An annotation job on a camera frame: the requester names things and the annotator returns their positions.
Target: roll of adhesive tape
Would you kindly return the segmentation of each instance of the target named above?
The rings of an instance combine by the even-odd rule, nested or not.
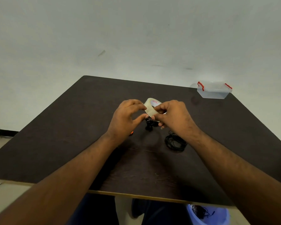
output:
[[[154,98],[148,98],[147,101],[144,103],[144,105],[146,106],[146,110],[145,112],[147,114],[149,114],[150,117],[152,117],[154,114],[158,114],[158,112],[153,108],[158,106],[159,104],[161,104],[161,102],[159,102],[158,100],[154,99]]]

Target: container lid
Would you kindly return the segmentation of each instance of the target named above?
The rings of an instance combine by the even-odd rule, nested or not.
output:
[[[232,87],[224,82],[198,81],[198,87],[202,87],[202,91],[232,92]]]

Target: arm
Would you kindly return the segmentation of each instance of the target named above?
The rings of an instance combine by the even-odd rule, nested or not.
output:
[[[114,112],[107,132],[86,150],[33,185],[0,213],[1,224],[65,224],[111,152],[145,119],[132,113],[146,107],[126,100]]]
[[[281,224],[281,183],[202,132],[185,104],[172,100],[155,107],[152,119],[167,125],[198,153],[210,173],[253,224]]]

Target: blue plastic bin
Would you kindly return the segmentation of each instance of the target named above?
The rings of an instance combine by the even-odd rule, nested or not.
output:
[[[193,205],[187,205],[187,211],[193,225],[228,225],[230,223],[230,215],[227,208],[216,208],[212,206],[204,206],[212,216],[206,216],[204,219],[199,219],[192,210]]]

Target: person's left hand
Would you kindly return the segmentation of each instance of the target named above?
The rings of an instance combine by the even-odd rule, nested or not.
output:
[[[116,146],[131,134],[131,132],[148,116],[142,114],[132,120],[131,115],[139,110],[146,110],[145,105],[139,100],[123,101],[113,114],[106,135],[115,142]]]

